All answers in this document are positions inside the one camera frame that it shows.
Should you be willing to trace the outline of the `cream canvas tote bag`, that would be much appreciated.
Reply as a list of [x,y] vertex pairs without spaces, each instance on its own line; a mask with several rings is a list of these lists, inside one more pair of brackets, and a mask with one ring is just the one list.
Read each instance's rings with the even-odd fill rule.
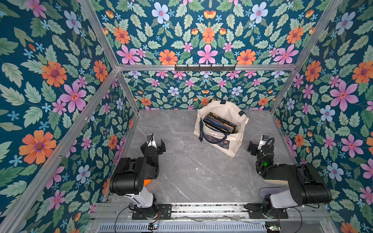
[[233,158],[242,145],[248,121],[234,103],[213,101],[198,110],[194,134]]

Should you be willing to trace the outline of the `blue Little Prince book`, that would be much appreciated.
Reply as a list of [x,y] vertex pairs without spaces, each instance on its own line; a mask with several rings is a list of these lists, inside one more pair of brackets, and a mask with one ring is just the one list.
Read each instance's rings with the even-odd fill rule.
[[217,130],[217,131],[220,131],[222,133],[229,133],[229,134],[233,134],[234,133],[234,129],[235,128],[232,128],[230,126],[226,126],[210,117],[205,117],[203,119],[203,122],[206,124],[206,125],[209,125],[211,128]]

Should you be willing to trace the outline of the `black book gold title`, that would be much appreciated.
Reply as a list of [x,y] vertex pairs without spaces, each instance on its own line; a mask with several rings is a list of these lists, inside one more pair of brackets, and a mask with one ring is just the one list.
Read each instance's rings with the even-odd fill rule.
[[220,123],[222,123],[226,126],[230,126],[232,128],[235,128],[234,131],[237,128],[237,126],[235,124],[231,123],[230,121],[228,121],[228,120],[224,119],[223,117],[218,116],[217,114],[214,114],[212,112],[209,112],[205,117],[210,117],[210,118],[212,118],[212,119],[214,119],[214,120],[216,120],[216,121],[218,121],[218,122],[220,122]]

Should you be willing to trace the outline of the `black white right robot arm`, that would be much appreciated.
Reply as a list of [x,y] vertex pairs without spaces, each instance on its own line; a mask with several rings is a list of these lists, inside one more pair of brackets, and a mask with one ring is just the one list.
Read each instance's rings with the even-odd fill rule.
[[327,204],[332,201],[330,188],[312,165],[274,163],[274,142],[269,137],[260,144],[250,141],[248,152],[256,157],[255,170],[268,182],[284,182],[287,189],[266,194],[261,204],[248,203],[249,213],[259,212],[267,218],[286,213],[287,208],[310,204]]

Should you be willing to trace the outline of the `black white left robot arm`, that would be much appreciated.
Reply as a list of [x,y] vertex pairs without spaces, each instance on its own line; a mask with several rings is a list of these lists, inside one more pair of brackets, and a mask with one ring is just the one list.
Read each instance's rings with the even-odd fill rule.
[[159,155],[166,151],[164,141],[147,141],[141,147],[142,157],[121,158],[109,182],[109,191],[130,198],[140,213],[155,215],[158,204],[154,194],[145,188],[146,180],[158,178]]

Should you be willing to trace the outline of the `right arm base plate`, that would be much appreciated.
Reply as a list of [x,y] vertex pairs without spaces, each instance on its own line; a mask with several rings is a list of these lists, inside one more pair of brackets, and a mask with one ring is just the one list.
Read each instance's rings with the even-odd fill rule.
[[247,203],[244,208],[248,211],[250,219],[288,219],[286,209],[276,209],[271,204]]

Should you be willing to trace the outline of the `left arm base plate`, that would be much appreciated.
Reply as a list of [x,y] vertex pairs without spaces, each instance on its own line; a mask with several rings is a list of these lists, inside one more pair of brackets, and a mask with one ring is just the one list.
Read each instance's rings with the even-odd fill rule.
[[172,214],[171,204],[155,204],[148,208],[136,208],[132,220],[170,220]]

